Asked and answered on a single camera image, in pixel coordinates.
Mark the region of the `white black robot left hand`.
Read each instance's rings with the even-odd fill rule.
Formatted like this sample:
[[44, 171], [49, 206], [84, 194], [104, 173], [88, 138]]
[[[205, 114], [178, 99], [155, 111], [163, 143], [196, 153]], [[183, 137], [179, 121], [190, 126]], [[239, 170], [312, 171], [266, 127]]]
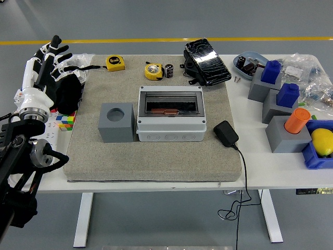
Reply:
[[27, 61], [21, 88], [24, 95], [22, 110], [39, 108], [50, 111], [55, 107], [59, 84], [52, 73], [56, 72], [61, 62], [72, 57], [71, 53], [63, 54], [69, 47], [60, 47], [61, 42], [59, 36], [53, 36]]

